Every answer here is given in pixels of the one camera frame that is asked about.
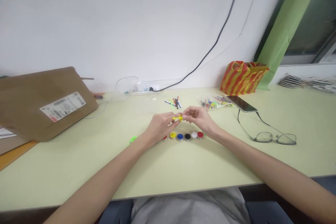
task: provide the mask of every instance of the sticker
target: sticker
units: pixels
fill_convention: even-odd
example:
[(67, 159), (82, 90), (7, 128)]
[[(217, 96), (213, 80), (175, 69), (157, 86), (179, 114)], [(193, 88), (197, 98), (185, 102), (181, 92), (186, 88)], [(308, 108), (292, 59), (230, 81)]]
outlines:
[(85, 104), (86, 102), (81, 95), (75, 92), (40, 108), (40, 110), (52, 121), (57, 122)]

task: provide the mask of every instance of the finger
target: finger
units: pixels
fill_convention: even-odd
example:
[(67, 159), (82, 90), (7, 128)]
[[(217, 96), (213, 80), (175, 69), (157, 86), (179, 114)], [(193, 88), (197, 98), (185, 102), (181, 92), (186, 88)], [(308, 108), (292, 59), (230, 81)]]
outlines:
[(177, 112), (176, 114), (174, 114), (174, 117), (179, 117), (180, 115), (182, 115), (181, 112)]
[(173, 129), (176, 128), (177, 125), (179, 125), (180, 121), (176, 121), (174, 122), (172, 125), (170, 125), (169, 128), (169, 132), (173, 131)]
[(196, 123), (196, 118), (192, 117), (191, 115), (183, 115), (183, 120), (190, 122), (190, 123)]
[(173, 117), (177, 118), (177, 117), (179, 117), (180, 115), (182, 115), (182, 113), (181, 113), (181, 112), (178, 112), (178, 113), (176, 113), (176, 114), (174, 114), (174, 115), (170, 115), (170, 116), (168, 116), (168, 117), (166, 118), (166, 120), (167, 120), (167, 121), (171, 121), (171, 123), (173, 123), (173, 122), (175, 122), (175, 119), (173, 119)]
[(192, 113), (195, 113), (199, 107), (189, 106), (186, 108), (186, 110), (183, 111), (182, 115), (191, 115)]
[(161, 115), (163, 116), (172, 116), (174, 113), (173, 112), (166, 112), (166, 113), (162, 113)]

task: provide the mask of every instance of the window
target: window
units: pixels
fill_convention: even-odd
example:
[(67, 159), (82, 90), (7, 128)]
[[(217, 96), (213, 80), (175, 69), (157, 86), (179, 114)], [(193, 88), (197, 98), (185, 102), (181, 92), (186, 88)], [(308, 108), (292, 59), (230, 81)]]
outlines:
[[(279, 0), (256, 55), (269, 35), (284, 0)], [(336, 62), (336, 0), (310, 0), (281, 65)]]

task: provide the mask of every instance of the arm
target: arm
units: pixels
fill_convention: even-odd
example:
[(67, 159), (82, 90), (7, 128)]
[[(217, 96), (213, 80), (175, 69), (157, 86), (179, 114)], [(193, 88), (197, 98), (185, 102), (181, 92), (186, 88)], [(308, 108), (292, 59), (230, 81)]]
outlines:
[(180, 123), (172, 121), (168, 126), (172, 117), (179, 114), (154, 115), (146, 131), (82, 185), (45, 224), (94, 223), (140, 156)]
[(262, 181), (319, 223), (336, 223), (336, 196), (298, 170), (261, 152), (221, 129), (204, 108), (189, 107), (183, 119), (195, 123), (210, 138), (245, 163)]

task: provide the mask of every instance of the smartphone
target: smartphone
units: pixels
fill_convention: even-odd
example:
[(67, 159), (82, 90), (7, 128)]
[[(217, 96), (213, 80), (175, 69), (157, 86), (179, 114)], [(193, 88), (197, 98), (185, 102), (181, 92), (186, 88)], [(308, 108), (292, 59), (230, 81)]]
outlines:
[(232, 101), (240, 110), (243, 112), (256, 112), (258, 111), (255, 107), (248, 104), (242, 98), (238, 96), (227, 96), (227, 98)]

